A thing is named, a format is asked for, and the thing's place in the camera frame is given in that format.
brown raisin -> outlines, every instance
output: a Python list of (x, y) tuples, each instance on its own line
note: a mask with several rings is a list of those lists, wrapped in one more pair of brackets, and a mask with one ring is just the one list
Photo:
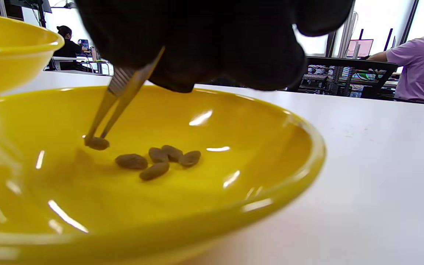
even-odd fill
[(183, 156), (181, 150), (170, 145), (164, 145), (161, 149), (168, 155), (171, 162), (177, 162)]
[(153, 164), (153, 166), (150, 166), (150, 168), (140, 173), (140, 178), (145, 181), (152, 180), (165, 174), (169, 169), (170, 169), (169, 163), (165, 163), (165, 162), (156, 163), (156, 164)]
[(94, 150), (102, 151), (106, 150), (109, 146), (111, 146), (111, 144), (104, 138), (93, 137), (93, 139), (91, 139), (91, 141), (89, 141), (86, 146)]
[(179, 159), (179, 163), (182, 166), (194, 166), (195, 164), (197, 164), (199, 162), (199, 158), (201, 158), (201, 153), (200, 151), (192, 151), (189, 153), (185, 153), (180, 159)]
[(162, 163), (169, 161), (167, 153), (156, 147), (150, 148), (150, 150), (148, 150), (148, 155), (152, 159), (153, 163)]
[(116, 158), (116, 163), (128, 169), (145, 169), (148, 167), (148, 161), (137, 154), (120, 155)]

yellow bowl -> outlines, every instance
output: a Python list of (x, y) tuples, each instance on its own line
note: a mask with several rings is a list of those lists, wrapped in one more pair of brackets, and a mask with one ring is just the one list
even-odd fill
[[(325, 158), (303, 119), (246, 97), (146, 87), (84, 146), (103, 87), (0, 98), (0, 264), (170, 265), (281, 209)], [(143, 182), (120, 154), (169, 144), (200, 162)]]
[(63, 44), (57, 33), (0, 17), (0, 92), (34, 78)]

tweezers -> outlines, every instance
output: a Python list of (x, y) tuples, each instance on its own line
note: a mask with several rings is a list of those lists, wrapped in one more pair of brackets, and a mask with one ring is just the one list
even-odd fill
[(91, 124), (91, 128), (89, 128), (88, 134), (86, 134), (84, 137), (84, 144), (86, 146), (88, 146), (88, 144), (94, 138), (96, 130), (106, 117), (109, 110), (117, 102), (117, 100), (119, 100), (119, 104), (117, 105), (116, 110), (112, 114), (111, 119), (109, 119), (106, 127), (104, 128), (104, 131), (101, 134), (101, 138), (105, 138), (107, 136), (123, 111), (140, 91), (143, 83), (150, 78), (150, 75), (152, 74), (153, 70), (155, 70), (161, 55), (163, 55), (164, 50), (165, 48), (162, 47), (156, 58), (142, 69), (133, 70), (126, 67), (116, 68), (114, 71), (114, 76), (112, 77), (112, 80), (104, 94), (104, 98), (101, 101), (98, 112), (94, 117), (94, 121)]

woman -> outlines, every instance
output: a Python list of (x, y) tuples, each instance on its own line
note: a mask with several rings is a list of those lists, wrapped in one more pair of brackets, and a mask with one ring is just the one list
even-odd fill
[[(59, 27), (57, 27), (57, 30), (59, 30), (59, 34), (62, 35), (62, 37), (64, 38), (65, 43), (64, 43), (63, 47), (61, 47), (60, 50), (57, 50), (53, 53), (54, 56), (76, 58), (77, 53), (89, 52), (88, 49), (86, 49), (85, 47), (81, 47), (80, 45), (71, 41), (72, 31), (69, 27), (59, 26)], [(60, 63), (60, 69), (61, 70), (79, 70), (79, 71), (85, 71), (85, 72), (92, 72), (91, 69), (82, 66), (81, 64), (79, 64), (76, 61)]]

black glove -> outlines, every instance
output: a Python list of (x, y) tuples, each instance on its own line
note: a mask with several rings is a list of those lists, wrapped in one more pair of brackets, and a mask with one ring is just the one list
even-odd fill
[(101, 56), (139, 69), (165, 46), (150, 81), (175, 92), (226, 75), (276, 90), (307, 69), (292, 24), (306, 36), (338, 29), (354, 0), (76, 0)]

